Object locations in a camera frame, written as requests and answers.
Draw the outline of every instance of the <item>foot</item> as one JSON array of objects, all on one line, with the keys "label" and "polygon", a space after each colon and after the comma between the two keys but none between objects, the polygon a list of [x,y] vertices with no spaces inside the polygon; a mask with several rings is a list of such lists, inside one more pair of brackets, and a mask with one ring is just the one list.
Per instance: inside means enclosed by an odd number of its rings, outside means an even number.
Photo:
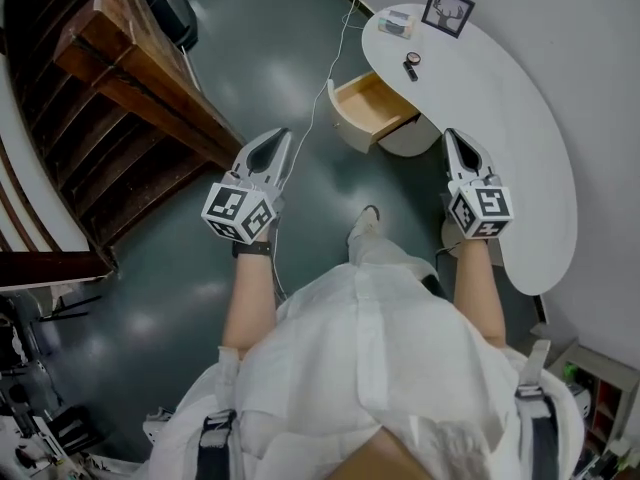
[{"label": "foot", "polygon": [[380,210],[372,204],[367,206],[356,220],[347,237],[347,245],[365,233],[377,233],[380,225]]}]

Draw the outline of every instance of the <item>small box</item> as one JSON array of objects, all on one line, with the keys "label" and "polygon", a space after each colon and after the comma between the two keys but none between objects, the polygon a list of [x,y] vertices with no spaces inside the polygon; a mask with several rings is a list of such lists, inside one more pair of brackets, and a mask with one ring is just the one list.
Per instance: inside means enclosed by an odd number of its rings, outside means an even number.
[{"label": "small box", "polygon": [[415,22],[415,16],[392,10],[383,11],[378,20],[378,30],[409,39]]},{"label": "small box", "polygon": [[449,212],[467,239],[498,238],[514,217],[509,189],[493,185],[463,185]]},{"label": "small box", "polygon": [[233,185],[214,183],[202,218],[222,238],[251,244],[276,217],[266,194]]}]

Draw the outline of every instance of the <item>black watch strap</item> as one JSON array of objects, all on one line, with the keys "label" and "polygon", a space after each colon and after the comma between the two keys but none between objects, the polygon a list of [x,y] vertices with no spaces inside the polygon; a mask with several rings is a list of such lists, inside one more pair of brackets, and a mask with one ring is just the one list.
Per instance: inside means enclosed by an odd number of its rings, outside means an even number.
[{"label": "black watch strap", "polygon": [[234,258],[237,258],[238,254],[258,254],[260,256],[271,256],[271,242],[253,242],[252,244],[233,242],[233,246],[231,246],[231,254]]}]

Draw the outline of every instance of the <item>black strap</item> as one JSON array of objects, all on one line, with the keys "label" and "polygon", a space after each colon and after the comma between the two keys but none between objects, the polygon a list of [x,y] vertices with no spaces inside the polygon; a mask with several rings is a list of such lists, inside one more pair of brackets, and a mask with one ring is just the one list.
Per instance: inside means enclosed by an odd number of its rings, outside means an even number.
[{"label": "black strap", "polygon": [[231,254],[234,258],[237,258],[238,254],[271,256],[271,242],[253,242],[252,244],[233,242],[233,245],[231,246]]},{"label": "black strap", "polygon": [[544,402],[549,408],[549,418],[536,418],[533,422],[533,479],[560,480],[558,458],[558,419],[556,406],[548,396]]},{"label": "black strap", "polygon": [[198,447],[198,472],[195,480],[231,478],[229,436],[235,418],[236,412],[231,410],[208,416],[204,420]]},{"label": "black strap", "polygon": [[438,281],[438,278],[433,274],[429,274],[422,280],[422,286],[429,290],[431,295],[447,300],[447,294],[442,289],[442,285],[440,284],[440,281]]}]

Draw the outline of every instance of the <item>deer antler picture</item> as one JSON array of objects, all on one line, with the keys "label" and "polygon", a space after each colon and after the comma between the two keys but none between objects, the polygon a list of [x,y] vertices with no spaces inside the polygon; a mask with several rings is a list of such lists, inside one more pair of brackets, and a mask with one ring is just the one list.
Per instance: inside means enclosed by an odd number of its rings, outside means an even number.
[{"label": "deer antler picture", "polygon": [[433,0],[433,8],[438,13],[438,16],[440,16],[440,18],[438,19],[438,26],[448,28],[449,30],[454,30],[449,25],[447,25],[447,22],[449,20],[459,20],[464,16],[464,11],[462,10],[461,5],[458,6],[458,13],[455,16],[450,11],[447,11],[447,14],[445,14],[442,10],[442,0]]},{"label": "deer antler picture", "polygon": [[428,0],[422,22],[458,37],[474,5],[471,0]]}]

